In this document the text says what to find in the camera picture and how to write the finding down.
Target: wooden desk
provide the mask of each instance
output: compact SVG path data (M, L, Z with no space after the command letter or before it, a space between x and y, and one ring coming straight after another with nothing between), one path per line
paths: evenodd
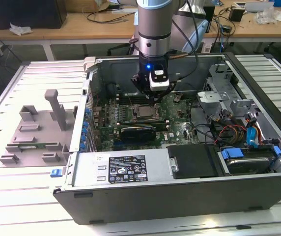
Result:
M223 0L224 6L216 7L216 14L223 8L231 6L233 0ZM104 12L96 14L95 20L106 21L122 14ZM230 42L281 42L281 22L258 25L254 14L245 14L241 22L236 22L235 34ZM126 22L118 24L98 24L88 21L82 13L68 13L67 19L60 29L33 29L33 33L17 36L9 30L0 30L0 39L8 45L42 45L48 60L55 60L52 51L54 44L96 44L127 43L134 34L134 15L126 17ZM221 23L231 25L225 19ZM212 24L211 30L204 36L203 52L209 52L217 35L217 27Z
M105 12L91 18L107 21L122 15ZM48 60L55 60L54 44L127 43L134 34L134 15L125 19L117 24L98 24L88 21L82 13L68 13L60 29L32 29L33 33L22 36L0 30L0 39L7 45L42 45Z

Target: black box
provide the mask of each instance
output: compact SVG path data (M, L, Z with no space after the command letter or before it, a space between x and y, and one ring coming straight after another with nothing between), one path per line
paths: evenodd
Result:
M229 20L240 22L242 19L242 16L244 14L245 9L243 8L234 8L232 7L229 14Z
M0 0L0 30L10 24L59 29L66 19L65 0Z
M208 20L208 26L207 26L207 30L206 33L209 32L210 30L210 26L211 26L211 22L214 16L214 12L215 12L215 5L212 3L211 0L206 0L205 4L204 4L204 11L206 13L206 17L205 19Z

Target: metal workbench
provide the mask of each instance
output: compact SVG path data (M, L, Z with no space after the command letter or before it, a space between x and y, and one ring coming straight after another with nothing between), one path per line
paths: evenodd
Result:
M237 58L281 110L281 65L264 56ZM18 112L23 105L50 110L43 95L46 89L57 89L59 102L72 109L85 78L82 60L21 66L0 97L0 155L21 119ZM262 211L80 226L52 196L62 178L50 178L51 169L0 168L0 235L281 235L281 201Z

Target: black electronic device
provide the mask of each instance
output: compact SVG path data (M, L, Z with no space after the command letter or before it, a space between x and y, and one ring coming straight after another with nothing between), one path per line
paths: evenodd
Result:
M175 160L178 170L175 179L224 176L214 145L190 144L168 147L169 157Z
M208 33L210 30L211 22L212 22L214 12L215 12L215 5L213 4L213 2L211 0L205 1L204 11L206 13L205 19L208 20L208 22L209 22L208 26L207 26L207 30L206 30L206 33Z
M245 11L244 8L232 7L229 14L229 20L240 22L244 14L244 11Z
M231 30L232 30L232 27L231 27L231 26L223 25L223 26L222 26L222 29L223 29L223 32L224 32L224 33L230 33Z
M65 0L0 0L0 30L20 27L59 29L66 19Z

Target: sticker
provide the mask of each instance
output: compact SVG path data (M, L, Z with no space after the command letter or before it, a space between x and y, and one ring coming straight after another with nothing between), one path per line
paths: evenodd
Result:
M109 158L109 183L148 181L145 156Z

